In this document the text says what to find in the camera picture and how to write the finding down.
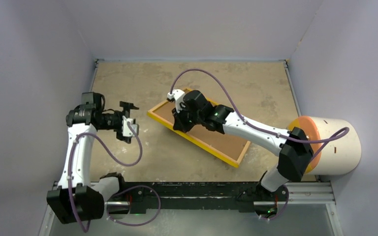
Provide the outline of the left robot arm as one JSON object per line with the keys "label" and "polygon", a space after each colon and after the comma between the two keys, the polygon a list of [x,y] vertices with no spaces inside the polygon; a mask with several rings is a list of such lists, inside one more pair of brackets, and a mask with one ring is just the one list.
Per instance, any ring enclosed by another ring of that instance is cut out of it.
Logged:
{"label": "left robot arm", "polygon": [[130,116],[131,110],[137,109],[133,103],[121,101],[120,111],[106,109],[105,104],[103,94],[85,92],[81,95],[81,103],[66,115],[65,164],[55,189],[48,191],[46,196],[47,204],[63,224],[100,219],[110,197],[121,201],[127,195],[120,174],[106,174],[97,184],[91,184],[92,148],[94,141],[101,141],[97,132],[112,130],[119,141],[127,144],[139,133],[139,125]]}

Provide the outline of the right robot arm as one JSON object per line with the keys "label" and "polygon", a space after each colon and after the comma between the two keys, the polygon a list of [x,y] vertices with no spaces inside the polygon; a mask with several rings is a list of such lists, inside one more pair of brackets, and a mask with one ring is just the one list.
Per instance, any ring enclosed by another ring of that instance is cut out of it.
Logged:
{"label": "right robot arm", "polygon": [[198,90],[186,93],[175,89],[166,99],[175,103],[173,130],[188,133],[201,125],[209,131],[246,139],[279,158],[277,165],[260,179],[256,190],[259,198],[268,200],[285,183],[302,179],[313,156],[311,146],[304,143],[302,129],[279,129],[239,116],[233,108],[212,104]]}

